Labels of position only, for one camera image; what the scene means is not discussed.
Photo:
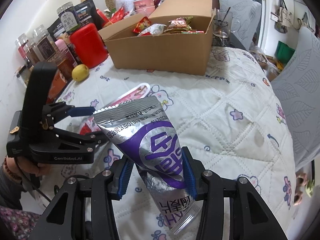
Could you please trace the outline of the person's left hand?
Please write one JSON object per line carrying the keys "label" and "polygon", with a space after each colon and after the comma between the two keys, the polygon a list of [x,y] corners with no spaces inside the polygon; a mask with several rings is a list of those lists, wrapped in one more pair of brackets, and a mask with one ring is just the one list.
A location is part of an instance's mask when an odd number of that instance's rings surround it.
{"label": "person's left hand", "polygon": [[22,172],[24,174],[33,174],[37,177],[47,175],[50,172],[51,166],[46,164],[39,164],[37,166],[24,157],[17,157],[17,161],[15,161],[14,158],[6,156],[3,168],[12,178],[22,178]]}

